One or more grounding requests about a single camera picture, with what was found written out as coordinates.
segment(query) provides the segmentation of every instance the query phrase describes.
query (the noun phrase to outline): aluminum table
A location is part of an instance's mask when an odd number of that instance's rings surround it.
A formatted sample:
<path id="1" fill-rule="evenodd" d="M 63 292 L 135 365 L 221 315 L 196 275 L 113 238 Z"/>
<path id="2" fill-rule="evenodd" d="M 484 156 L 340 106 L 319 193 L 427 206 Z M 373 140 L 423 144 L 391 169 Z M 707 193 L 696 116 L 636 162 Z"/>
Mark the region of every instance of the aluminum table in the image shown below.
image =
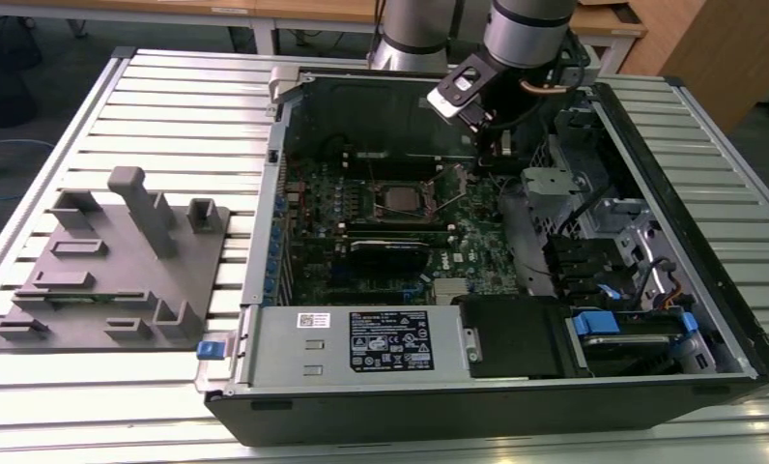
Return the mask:
<path id="1" fill-rule="evenodd" d="M 159 50 L 109 60 L 0 235 L 0 316 L 56 226 L 45 213 L 56 191 L 100 189 L 99 201 L 119 202 L 105 191 L 109 170 L 137 165 L 172 205 L 203 194 L 235 213 L 207 331 L 235 328 L 271 123 L 265 83 L 283 63 L 364 65 Z M 769 333 L 769 190 L 684 88 L 654 77 L 603 80 Z M 0 462 L 769 462 L 769 397 L 644 431 L 245 448 L 201 403 L 197 367 L 193 353 L 0 354 Z M 227 370 L 212 362 L 211 378 Z"/>

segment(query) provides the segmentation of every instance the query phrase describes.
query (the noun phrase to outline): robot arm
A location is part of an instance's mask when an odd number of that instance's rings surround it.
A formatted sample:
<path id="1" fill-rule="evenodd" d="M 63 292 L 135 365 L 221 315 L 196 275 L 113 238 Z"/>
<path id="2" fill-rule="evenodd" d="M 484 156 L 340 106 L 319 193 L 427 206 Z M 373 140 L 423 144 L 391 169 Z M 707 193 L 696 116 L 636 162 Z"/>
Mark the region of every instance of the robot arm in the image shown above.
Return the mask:
<path id="1" fill-rule="evenodd" d="M 484 48 L 443 78 L 428 102 L 447 122 L 464 122 L 487 152 L 503 130 L 532 114 L 548 95 L 582 83 L 588 57 L 568 31 L 576 0 L 491 0 Z M 572 85 L 556 87 L 566 69 Z"/>

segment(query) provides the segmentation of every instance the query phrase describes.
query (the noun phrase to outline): warning label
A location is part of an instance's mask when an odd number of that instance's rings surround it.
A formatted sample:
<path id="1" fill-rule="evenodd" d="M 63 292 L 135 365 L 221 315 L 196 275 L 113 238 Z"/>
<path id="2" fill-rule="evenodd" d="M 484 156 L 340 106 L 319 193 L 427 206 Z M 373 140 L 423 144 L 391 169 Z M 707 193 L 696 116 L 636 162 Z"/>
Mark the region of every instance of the warning label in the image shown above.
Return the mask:
<path id="1" fill-rule="evenodd" d="M 349 367 L 356 372 L 433 370 L 427 311 L 351 312 Z"/>

